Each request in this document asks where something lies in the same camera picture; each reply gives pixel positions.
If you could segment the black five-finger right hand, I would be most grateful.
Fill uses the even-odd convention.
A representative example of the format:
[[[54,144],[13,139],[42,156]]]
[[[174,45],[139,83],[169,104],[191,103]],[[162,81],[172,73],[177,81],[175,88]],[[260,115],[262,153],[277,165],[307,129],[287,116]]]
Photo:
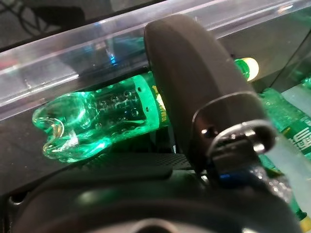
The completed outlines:
[[[147,24],[150,71],[38,108],[43,154],[77,167],[31,190],[13,233],[299,233],[260,99],[193,19]]]

